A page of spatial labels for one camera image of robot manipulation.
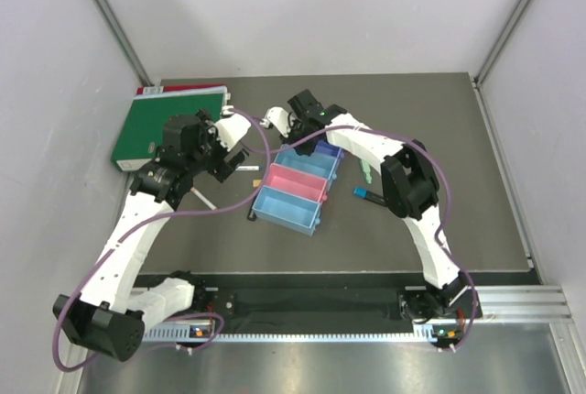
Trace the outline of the pink drawer bin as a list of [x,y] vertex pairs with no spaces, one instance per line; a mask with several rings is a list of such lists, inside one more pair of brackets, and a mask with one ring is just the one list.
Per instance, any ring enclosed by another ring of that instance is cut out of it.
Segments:
[[269,167],[266,186],[313,202],[327,200],[326,179],[275,163]]

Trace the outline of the green highlighter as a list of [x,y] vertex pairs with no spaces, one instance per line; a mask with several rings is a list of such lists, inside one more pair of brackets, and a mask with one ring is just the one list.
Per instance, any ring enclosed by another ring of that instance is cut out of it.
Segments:
[[364,176],[364,180],[367,184],[371,184],[373,182],[373,175],[372,175],[372,171],[371,171],[371,166],[368,162],[366,162],[365,160],[360,160],[360,167],[361,167],[361,172]]

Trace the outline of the purple black highlighter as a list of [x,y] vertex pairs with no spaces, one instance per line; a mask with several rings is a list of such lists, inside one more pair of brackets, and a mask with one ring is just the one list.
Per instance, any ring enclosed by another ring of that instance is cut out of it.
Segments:
[[255,199],[253,199],[251,201],[251,204],[250,204],[250,207],[248,209],[247,216],[246,216],[247,220],[248,221],[251,221],[251,222],[254,222],[257,219],[256,213],[255,213],[255,210],[254,210],[254,205],[255,205]]

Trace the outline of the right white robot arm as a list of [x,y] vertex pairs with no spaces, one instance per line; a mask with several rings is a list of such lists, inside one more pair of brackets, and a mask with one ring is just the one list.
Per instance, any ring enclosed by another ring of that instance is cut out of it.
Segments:
[[461,300],[472,298],[469,317],[480,312],[469,272],[450,252],[444,226],[448,210],[440,209],[440,191],[449,186],[425,146],[405,137],[377,132],[337,104],[324,107],[309,90],[288,100],[288,109],[273,107],[266,121],[283,143],[310,155],[321,140],[366,161],[381,177],[387,209],[407,226],[419,254],[427,289],[422,319],[463,311]]

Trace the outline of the blue black marker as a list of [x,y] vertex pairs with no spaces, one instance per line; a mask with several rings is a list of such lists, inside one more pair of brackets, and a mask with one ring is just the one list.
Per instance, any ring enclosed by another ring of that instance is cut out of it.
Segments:
[[353,190],[353,195],[362,200],[386,207],[385,198],[382,195],[371,192],[365,188],[356,187]]

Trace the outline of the light blue bin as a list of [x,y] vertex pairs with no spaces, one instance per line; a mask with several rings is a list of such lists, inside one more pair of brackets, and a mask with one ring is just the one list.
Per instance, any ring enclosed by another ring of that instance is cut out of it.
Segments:
[[313,236],[321,223],[321,203],[263,186],[252,210],[262,220]]
[[340,162],[333,157],[314,152],[311,156],[300,156],[294,149],[281,152],[275,158],[275,163],[293,170],[301,171],[321,177],[333,183],[337,180],[337,171]]

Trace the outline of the white blue pen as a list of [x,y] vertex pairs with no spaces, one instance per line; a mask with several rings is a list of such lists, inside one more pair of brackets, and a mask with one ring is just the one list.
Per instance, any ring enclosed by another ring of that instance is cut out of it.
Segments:
[[244,165],[244,166],[239,166],[236,168],[237,171],[259,171],[261,170],[261,166],[258,165]]

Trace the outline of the purple drawer bin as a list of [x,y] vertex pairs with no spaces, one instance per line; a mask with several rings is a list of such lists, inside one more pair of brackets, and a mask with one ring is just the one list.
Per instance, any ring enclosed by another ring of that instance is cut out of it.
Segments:
[[320,140],[315,147],[315,151],[322,155],[333,157],[338,161],[344,159],[343,149],[328,143],[326,140]]

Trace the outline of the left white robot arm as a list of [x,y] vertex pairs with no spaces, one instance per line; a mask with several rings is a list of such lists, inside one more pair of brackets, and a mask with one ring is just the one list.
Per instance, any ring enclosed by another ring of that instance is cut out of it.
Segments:
[[205,312],[208,297],[188,272],[174,272],[138,296],[132,288],[159,232],[179,217],[194,178],[207,172],[225,181],[244,162],[245,150],[230,153],[250,126],[231,107],[223,108],[218,121],[205,110],[168,119],[154,157],[133,174],[123,211],[92,271],[70,296],[54,302],[55,341],[65,334],[74,345],[124,362],[153,327],[179,312],[191,318]]

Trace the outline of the green ring binder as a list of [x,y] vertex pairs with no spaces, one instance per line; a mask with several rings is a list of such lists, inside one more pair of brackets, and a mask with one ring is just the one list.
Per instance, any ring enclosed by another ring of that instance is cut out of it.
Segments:
[[111,161],[122,172],[139,170],[163,147],[179,146],[179,129],[196,120],[200,110],[210,121],[220,118],[229,99],[224,87],[138,95],[132,102],[114,145]]

